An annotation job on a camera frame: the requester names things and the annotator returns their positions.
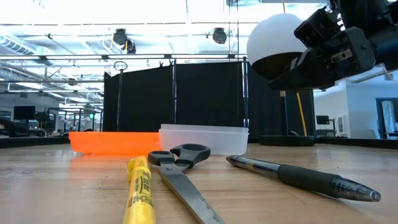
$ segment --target highlighter label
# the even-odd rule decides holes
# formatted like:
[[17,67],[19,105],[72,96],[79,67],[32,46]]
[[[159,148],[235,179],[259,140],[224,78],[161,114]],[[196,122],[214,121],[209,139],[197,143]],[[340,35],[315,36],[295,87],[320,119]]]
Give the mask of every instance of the highlighter label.
[[143,169],[137,170],[137,177],[134,182],[134,193],[129,199],[127,207],[132,207],[137,202],[148,203],[152,207],[154,203],[152,201],[152,189],[150,184],[150,175]]

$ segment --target orange plastic container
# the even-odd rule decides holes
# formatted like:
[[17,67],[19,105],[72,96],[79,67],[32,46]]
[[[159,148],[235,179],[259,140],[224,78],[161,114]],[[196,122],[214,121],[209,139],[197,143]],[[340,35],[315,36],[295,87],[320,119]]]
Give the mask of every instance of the orange plastic container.
[[162,150],[158,133],[70,132],[72,150],[83,154],[147,156]]

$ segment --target scissors handle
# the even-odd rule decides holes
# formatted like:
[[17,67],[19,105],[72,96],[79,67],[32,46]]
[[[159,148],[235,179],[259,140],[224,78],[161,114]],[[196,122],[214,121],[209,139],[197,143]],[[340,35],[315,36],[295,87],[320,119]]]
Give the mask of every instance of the scissors handle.
[[175,161],[176,165],[189,165],[188,169],[192,168],[198,162],[206,160],[211,154],[209,147],[199,144],[182,144],[174,147],[170,152],[178,156],[178,159]]
[[164,164],[173,164],[175,162],[174,155],[169,151],[152,151],[148,153],[148,161],[157,166]]

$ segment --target desk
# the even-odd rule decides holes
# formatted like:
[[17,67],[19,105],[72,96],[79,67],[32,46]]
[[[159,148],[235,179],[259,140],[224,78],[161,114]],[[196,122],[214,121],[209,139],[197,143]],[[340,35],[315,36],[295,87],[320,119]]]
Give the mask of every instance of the desk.
[[[379,203],[335,200],[231,167],[211,156],[187,175],[226,223],[396,223],[398,151],[348,146],[265,147],[247,155],[340,174],[380,191]],[[121,223],[123,157],[76,157],[68,144],[0,149],[2,223]],[[153,172],[157,223],[196,223]]]

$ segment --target black partition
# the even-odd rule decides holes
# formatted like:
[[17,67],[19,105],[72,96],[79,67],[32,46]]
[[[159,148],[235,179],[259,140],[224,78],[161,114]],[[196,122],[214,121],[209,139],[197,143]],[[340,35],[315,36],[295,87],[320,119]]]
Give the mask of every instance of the black partition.
[[[104,131],[117,130],[119,75],[105,80]],[[124,72],[120,131],[157,132],[172,122],[172,67]]]
[[177,65],[177,124],[243,127],[242,63]]
[[[269,81],[258,75],[248,64],[249,86],[249,131],[250,138],[259,136],[282,135],[280,111],[280,91],[271,90]],[[300,91],[300,99],[303,108],[303,116],[307,128],[307,135],[314,135],[313,95],[312,91]],[[289,131],[295,131],[303,136],[303,126],[299,103],[295,91],[286,92],[287,123]]]

